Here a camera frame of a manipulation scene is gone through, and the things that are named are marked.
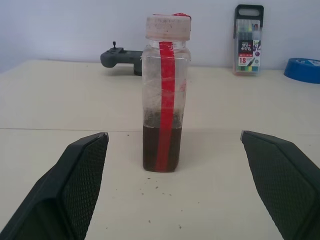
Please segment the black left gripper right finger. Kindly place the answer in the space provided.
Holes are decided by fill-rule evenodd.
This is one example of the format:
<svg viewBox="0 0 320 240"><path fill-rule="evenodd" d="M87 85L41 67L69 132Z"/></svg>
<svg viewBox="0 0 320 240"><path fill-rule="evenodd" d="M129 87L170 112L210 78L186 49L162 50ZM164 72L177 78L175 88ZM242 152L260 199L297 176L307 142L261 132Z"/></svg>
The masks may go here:
<svg viewBox="0 0 320 240"><path fill-rule="evenodd" d="M320 238L320 169L292 142L244 130L259 197L285 240Z"/></svg>

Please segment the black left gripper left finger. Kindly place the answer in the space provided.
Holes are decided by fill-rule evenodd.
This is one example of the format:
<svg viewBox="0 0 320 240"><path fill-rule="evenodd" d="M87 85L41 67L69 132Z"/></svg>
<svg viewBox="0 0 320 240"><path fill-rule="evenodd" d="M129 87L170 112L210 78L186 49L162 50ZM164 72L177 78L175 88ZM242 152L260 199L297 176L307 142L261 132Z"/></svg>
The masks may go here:
<svg viewBox="0 0 320 240"><path fill-rule="evenodd" d="M109 135L69 144L32 187L0 233L2 240L83 240L99 197Z"/></svg>

